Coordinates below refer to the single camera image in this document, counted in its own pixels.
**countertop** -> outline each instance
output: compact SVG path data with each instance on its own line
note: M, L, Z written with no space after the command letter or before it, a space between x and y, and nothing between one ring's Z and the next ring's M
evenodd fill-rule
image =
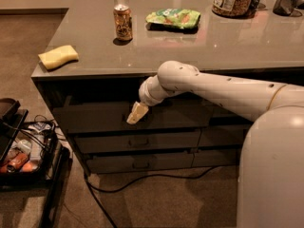
M79 61L52 71L39 63L32 78L151 75L168 60L201 71L304 67L304 16L278 16L272 11L275 2L260 0L266 8L257 10L253 18L232 19L214 14L213 0L75 0L46 51L72 45ZM115 43L117 3L132 10L133 40L123 46ZM146 15L169 8L199 11L198 31L146 28Z

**sponge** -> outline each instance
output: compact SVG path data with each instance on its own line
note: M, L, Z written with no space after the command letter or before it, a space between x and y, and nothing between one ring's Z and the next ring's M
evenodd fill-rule
M71 45L57 47L48 52L38 54L38 56L47 70L60 67L69 61L79 60L78 53Z

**snack bag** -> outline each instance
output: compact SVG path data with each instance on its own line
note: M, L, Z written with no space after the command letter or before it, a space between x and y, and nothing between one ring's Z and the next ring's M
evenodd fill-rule
M193 29L198 25L200 13L190 9L161 9L146 16L147 23L176 29Z

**floor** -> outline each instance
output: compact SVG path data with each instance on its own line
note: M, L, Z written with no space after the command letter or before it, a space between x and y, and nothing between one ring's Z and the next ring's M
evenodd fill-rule
M10 97L28 110L27 121L43 115L52 119L30 75L64 15L0 15L0 98ZM91 175L96 187L115 190L150 174L195 177L208 168L159 172ZM86 186L84 173L70 152L63 171L58 208L52 208L53 227L113 227ZM199 179L150 177L116 193L94 195L117 227L236 227L238 167L217 167ZM0 193L0 227L38 227L46 191L29 189Z

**power cord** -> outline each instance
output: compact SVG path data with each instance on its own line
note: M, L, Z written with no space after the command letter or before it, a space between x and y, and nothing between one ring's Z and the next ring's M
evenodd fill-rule
M136 181L142 180L142 179L146 179L146 178L152 178L152 177L165 177L165 178L173 178L173 179L188 179L188 180L195 180L195 179L199 179L203 176L205 176L207 173L209 173L210 171L212 171L215 168L218 168L219 166L213 166L210 167L209 169L203 171L201 174L199 174L198 176L195 177L189 177L189 176L176 176L176 175L168 175L168 174L151 174L151 175L145 175L139 178L136 178L134 180L132 180L131 182L127 183L126 185L122 186L121 188L115 189L115 190L104 190L101 188L97 188L96 186L94 186L92 183L90 183L88 181L88 177L86 175L86 173L84 173L84 178L85 178L85 184L88 187L88 190L90 191L92 197L95 199L95 201L97 202L97 204L100 206L100 208L103 210L105 216L107 217L107 219L109 220L109 222L112 224L113 228L117 228L117 225L115 224L115 222L113 221L112 217L106 212L105 208L103 207L103 205L100 203L100 201L97 199L97 197L95 196L93 190L99 191L101 193L107 193L107 194L113 194L113 193L118 193L123 191L126 187L130 186L131 184L133 184Z

